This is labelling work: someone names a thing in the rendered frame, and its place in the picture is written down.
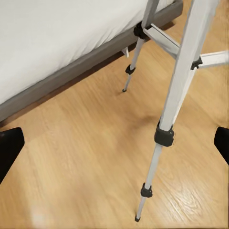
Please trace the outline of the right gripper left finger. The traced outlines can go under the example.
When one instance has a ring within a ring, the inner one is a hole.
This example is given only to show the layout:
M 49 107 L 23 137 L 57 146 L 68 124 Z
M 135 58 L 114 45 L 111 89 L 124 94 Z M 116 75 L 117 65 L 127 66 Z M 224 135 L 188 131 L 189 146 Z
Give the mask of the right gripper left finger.
M 0 132 L 0 184 L 24 147 L 24 135 L 20 127 Z

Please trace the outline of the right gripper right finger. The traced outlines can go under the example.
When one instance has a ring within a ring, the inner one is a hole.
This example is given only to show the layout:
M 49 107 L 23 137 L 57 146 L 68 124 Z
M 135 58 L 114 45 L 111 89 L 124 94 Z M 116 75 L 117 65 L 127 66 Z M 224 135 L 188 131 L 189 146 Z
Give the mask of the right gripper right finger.
M 214 144 L 229 165 L 229 129 L 218 127 Z

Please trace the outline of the camera tripod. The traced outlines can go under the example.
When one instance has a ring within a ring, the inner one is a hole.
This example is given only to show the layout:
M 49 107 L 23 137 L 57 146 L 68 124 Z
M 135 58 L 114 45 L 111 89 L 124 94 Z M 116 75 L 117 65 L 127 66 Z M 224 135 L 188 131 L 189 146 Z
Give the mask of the camera tripod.
M 201 54 L 219 0 L 191 0 L 180 44 L 152 23 L 159 1 L 160 0 L 147 0 L 143 20 L 134 27 L 134 35 L 139 38 L 132 62 L 125 70 L 125 72 L 128 73 L 128 78 L 125 88 L 123 89 L 123 92 L 127 90 L 128 83 L 135 70 L 135 64 L 146 37 L 150 37 L 175 59 L 176 63 L 164 109 L 156 127 L 155 151 L 146 182 L 141 189 L 142 199 L 135 217 L 136 222 L 140 220 L 146 198 L 153 196 L 151 182 L 163 146 L 169 147 L 174 141 L 174 131 L 172 128 L 197 68 L 204 69 L 229 64 L 229 51 Z

